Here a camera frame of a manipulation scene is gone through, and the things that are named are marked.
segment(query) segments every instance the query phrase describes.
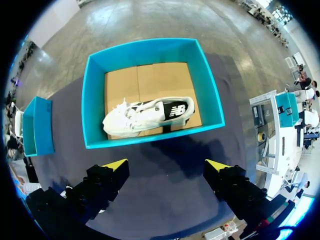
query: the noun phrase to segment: sneaker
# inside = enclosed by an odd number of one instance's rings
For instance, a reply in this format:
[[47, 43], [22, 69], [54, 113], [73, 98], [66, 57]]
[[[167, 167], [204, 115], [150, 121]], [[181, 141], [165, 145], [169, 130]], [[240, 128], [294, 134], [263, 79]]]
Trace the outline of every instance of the sneaker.
[[195, 112], [191, 97], [171, 96], [152, 101], [117, 105], [103, 120], [103, 130], [112, 136], [137, 137], [140, 132], [165, 125], [185, 126]]

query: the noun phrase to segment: white wall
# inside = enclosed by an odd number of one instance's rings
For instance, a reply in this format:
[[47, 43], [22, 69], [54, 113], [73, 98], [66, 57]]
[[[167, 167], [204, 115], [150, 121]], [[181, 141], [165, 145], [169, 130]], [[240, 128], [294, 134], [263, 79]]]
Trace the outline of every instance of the white wall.
[[55, 1], [32, 27], [29, 39], [42, 48], [79, 10], [76, 0]]
[[52, 6], [57, 13], [58, 18], [65, 25], [79, 11], [79, 5], [76, 0], [58, 0]]
[[304, 194], [317, 195], [320, 187], [320, 139], [313, 143], [314, 149], [310, 155], [303, 154], [299, 161], [302, 172], [308, 173], [310, 186], [304, 190]]

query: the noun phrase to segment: blue box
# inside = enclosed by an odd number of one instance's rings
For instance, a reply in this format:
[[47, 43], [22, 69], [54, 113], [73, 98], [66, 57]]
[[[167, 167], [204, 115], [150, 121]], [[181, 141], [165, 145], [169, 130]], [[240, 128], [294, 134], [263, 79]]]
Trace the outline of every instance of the blue box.
[[280, 128], [293, 127], [299, 120], [298, 105], [294, 93], [275, 96], [280, 120]]
[[[108, 139], [103, 130], [105, 118], [105, 73], [140, 65], [187, 63], [202, 126], [179, 131]], [[81, 100], [82, 130], [87, 149], [108, 148], [174, 138], [225, 126], [218, 89], [205, 54], [196, 39], [156, 38], [114, 46], [88, 57]]]
[[24, 154], [27, 157], [53, 154], [51, 128], [52, 101], [36, 96], [22, 118]]

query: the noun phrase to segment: person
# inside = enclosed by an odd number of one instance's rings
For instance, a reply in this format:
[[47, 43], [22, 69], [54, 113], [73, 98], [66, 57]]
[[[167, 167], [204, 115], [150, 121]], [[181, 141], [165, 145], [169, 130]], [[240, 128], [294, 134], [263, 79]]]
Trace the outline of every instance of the person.
[[304, 127], [317, 127], [319, 124], [318, 112], [314, 109], [299, 112], [299, 119], [302, 119], [300, 125], [295, 125], [295, 129], [303, 129]]
[[271, 17], [267, 16], [265, 23], [266, 23], [266, 25], [270, 25], [271, 24]]
[[304, 188], [307, 189], [309, 186], [310, 181], [308, 181], [308, 174], [306, 172], [298, 171], [295, 178], [295, 183], [293, 183], [291, 186], [286, 186], [285, 189], [291, 193], [294, 188], [297, 188], [296, 192], [299, 193], [301, 190]]
[[261, 12], [261, 7], [259, 7], [253, 14], [253, 16], [256, 18]]
[[307, 90], [309, 88], [317, 88], [318, 83], [315, 80], [311, 80], [310, 77], [307, 77], [303, 81], [298, 81], [297, 84], [286, 85], [286, 88], [284, 89], [286, 92], [292, 93], [298, 90]]
[[293, 93], [297, 104], [306, 101], [311, 102], [311, 100], [316, 99], [316, 96], [320, 97], [320, 92], [318, 90], [315, 91], [313, 88], [309, 88], [308, 90], [298, 90]]
[[302, 71], [304, 70], [304, 65], [300, 64], [298, 67], [299, 67], [299, 73], [301, 74]]

